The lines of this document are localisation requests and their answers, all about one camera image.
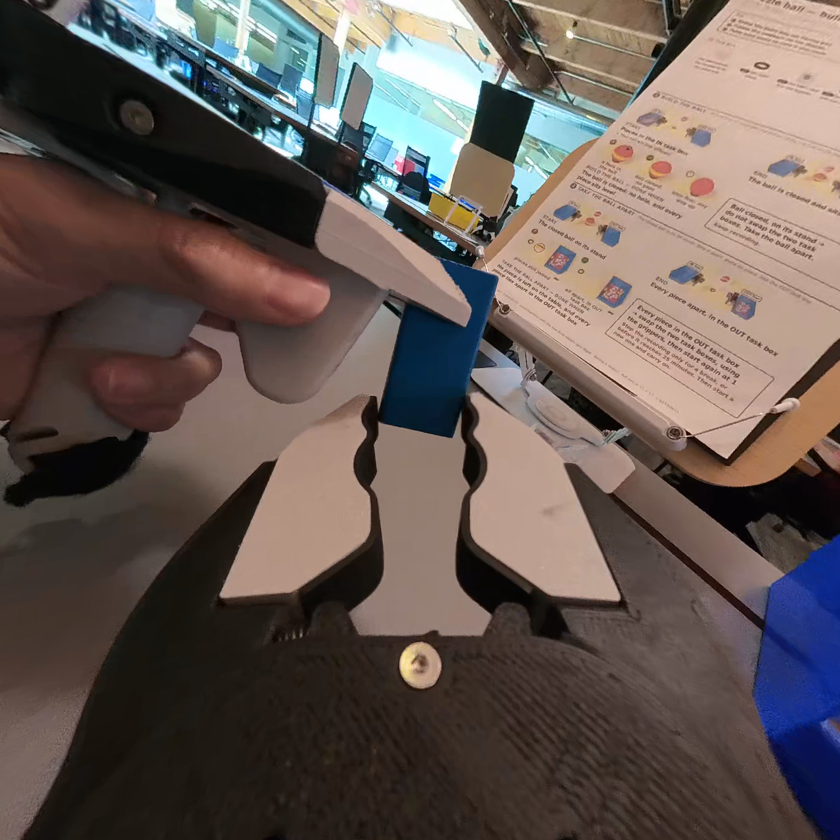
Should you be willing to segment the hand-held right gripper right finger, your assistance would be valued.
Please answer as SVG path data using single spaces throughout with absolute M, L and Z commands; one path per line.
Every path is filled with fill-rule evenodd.
M 461 420 L 468 488 L 456 577 L 486 612 L 511 603 L 533 621 L 565 607 L 613 610 L 622 593 L 570 477 L 550 444 L 477 392 Z

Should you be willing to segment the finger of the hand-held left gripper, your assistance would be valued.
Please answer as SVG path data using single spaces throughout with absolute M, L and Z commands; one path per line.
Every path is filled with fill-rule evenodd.
M 442 263 L 343 193 L 328 189 L 314 244 L 378 288 L 465 327 L 471 307 Z

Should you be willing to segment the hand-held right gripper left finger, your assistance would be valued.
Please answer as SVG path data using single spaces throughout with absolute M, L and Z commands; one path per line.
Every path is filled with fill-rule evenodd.
M 357 395 L 301 431 L 279 454 L 219 592 L 226 606 L 280 604 L 308 614 L 351 572 L 337 599 L 361 603 L 382 578 L 382 531 L 372 491 L 377 400 Z

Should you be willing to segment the blue rectangular block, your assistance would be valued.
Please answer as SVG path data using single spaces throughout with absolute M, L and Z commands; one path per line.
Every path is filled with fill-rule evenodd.
M 451 438 L 497 291 L 496 275 L 450 260 L 442 267 L 471 307 L 465 327 L 412 304 L 406 306 L 385 381 L 379 420 Z

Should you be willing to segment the person's left hand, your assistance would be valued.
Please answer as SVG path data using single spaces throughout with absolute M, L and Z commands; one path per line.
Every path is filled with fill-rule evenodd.
M 56 315 L 109 287 L 192 300 L 201 321 L 282 327 L 323 313 L 328 284 L 203 221 L 162 213 L 64 166 L 3 154 L 1 419 L 23 405 Z

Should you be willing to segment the yellow storage bin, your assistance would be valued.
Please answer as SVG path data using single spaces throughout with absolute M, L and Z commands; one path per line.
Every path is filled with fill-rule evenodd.
M 464 195 L 430 193 L 428 211 L 448 227 L 472 235 L 480 226 L 483 206 Z

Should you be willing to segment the white stand base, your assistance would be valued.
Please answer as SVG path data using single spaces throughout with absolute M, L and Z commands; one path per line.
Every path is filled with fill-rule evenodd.
M 603 492 L 613 493 L 635 469 L 615 442 L 584 420 L 539 381 L 522 379 L 518 367 L 475 368 L 475 385 L 548 444 L 568 465 L 579 467 Z

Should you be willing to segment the tan and black document stand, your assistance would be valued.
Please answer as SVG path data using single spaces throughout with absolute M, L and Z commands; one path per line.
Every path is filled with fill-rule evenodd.
M 469 138 L 458 153 L 448 189 L 487 217 L 504 210 L 522 140 L 532 115 L 530 98 L 482 81 Z

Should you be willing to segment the computer monitor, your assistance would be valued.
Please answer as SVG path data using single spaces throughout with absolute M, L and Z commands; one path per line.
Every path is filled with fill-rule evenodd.
M 371 75 L 362 67 L 362 64 L 353 63 L 339 114 L 344 126 L 352 130 L 358 130 L 361 127 L 372 89 Z
M 312 101 L 314 104 L 326 109 L 333 107 L 339 68 L 340 49 L 330 37 L 321 33 L 313 81 Z

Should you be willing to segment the blue storage bin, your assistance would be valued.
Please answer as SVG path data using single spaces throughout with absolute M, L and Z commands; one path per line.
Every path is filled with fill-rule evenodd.
M 771 585 L 752 693 L 802 810 L 838 839 L 839 538 Z

